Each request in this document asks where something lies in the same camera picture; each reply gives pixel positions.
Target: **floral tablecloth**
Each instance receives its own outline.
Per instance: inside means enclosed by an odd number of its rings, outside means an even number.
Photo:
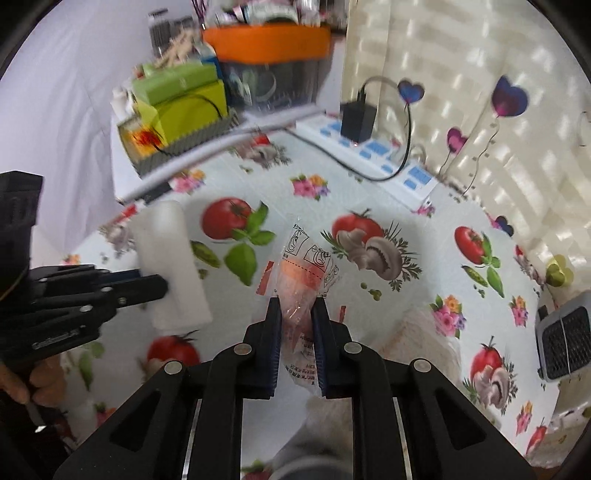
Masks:
[[[502,218],[487,217],[444,185],[410,212],[285,132],[253,138],[180,173],[169,187],[157,201],[183,206],[214,321],[166,336],[142,308],[129,307],[97,342],[68,352],[64,408],[78,441],[166,359],[193,365],[240,342],[264,312],[261,279],[297,223],[332,254],[340,277],[326,296],[333,320],[371,342],[409,309],[429,309],[432,333],[461,352],[458,386],[522,454],[534,454],[558,396],[557,385],[538,376],[534,337],[538,305],[551,300]],[[142,208],[129,206],[67,262],[136,268],[127,223]],[[246,403],[243,463],[272,457],[303,420],[310,393],[286,375],[272,401]]]

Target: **green box lid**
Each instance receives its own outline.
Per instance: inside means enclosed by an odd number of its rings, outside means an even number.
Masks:
[[[191,61],[155,72],[132,82],[135,96],[149,105],[156,105],[217,81],[216,66]]]

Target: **white power strip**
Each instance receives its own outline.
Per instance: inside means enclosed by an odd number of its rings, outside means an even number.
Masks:
[[[315,115],[295,123],[295,133],[324,148],[348,167],[364,176],[387,178],[398,170],[406,148],[399,144],[370,138],[363,143],[341,136],[339,120],[326,115]],[[393,179],[377,184],[404,206],[415,212],[423,205],[437,180],[422,166],[407,161],[403,170]]]

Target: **black charger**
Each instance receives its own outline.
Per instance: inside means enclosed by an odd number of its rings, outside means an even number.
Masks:
[[[343,120],[340,134],[355,143],[370,139],[374,130],[378,108],[365,102],[365,89],[357,94],[357,100],[343,105]]]

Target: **orange lid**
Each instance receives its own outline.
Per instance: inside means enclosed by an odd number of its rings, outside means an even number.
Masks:
[[[220,61],[249,65],[320,60],[330,53],[330,30],[303,25],[208,28],[203,41],[215,49]]]

